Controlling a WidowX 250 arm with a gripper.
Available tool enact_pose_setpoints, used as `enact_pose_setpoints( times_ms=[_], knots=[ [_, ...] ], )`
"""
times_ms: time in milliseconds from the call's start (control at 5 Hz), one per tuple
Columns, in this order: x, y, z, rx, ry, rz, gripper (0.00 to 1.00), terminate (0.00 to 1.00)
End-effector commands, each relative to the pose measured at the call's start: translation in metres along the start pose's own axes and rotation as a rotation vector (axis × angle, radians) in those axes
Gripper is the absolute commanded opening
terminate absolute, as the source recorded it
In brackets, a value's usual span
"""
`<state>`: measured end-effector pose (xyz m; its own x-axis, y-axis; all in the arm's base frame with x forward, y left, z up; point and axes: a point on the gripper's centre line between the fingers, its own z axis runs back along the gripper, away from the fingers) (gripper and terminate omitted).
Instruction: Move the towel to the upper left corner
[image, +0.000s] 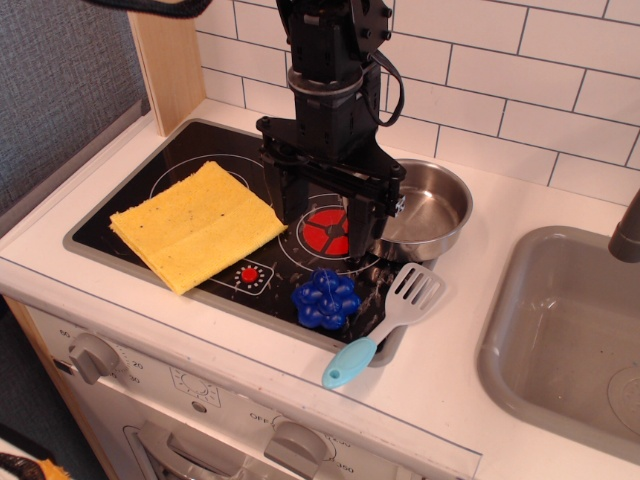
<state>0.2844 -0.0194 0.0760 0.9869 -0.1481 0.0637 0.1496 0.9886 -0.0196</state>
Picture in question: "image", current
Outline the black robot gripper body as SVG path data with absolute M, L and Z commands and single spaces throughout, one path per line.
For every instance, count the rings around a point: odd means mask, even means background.
M 294 119 L 263 117 L 262 161 L 295 168 L 312 184 L 347 198 L 368 199 L 386 217 L 404 207 L 400 183 L 406 176 L 399 162 L 377 143 L 380 127 L 397 120 L 380 118 L 381 86 L 359 84 L 351 89 L 295 88 Z

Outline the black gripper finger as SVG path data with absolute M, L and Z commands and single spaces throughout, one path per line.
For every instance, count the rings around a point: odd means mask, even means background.
M 344 204 L 348 221 L 349 256 L 360 258 L 380 238 L 386 225 L 386 212 L 368 199 L 347 198 Z
M 305 213 L 309 182 L 295 168 L 266 163 L 264 178 L 273 209 L 283 224 L 290 224 Z

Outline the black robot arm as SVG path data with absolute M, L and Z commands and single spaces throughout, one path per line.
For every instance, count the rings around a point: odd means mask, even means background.
M 263 117 L 257 129 L 264 177 L 285 224 L 307 208 L 310 185 L 346 201 L 348 251 L 363 256 L 404 206 L 404 168 L 378 145 L 394 124 L 379 117 L 381 72 L 397 69 L 380 52 L 391 37 L 392 11 L 382 1 L 280 1 L 292 65 L 287 81 L 294 119 Z

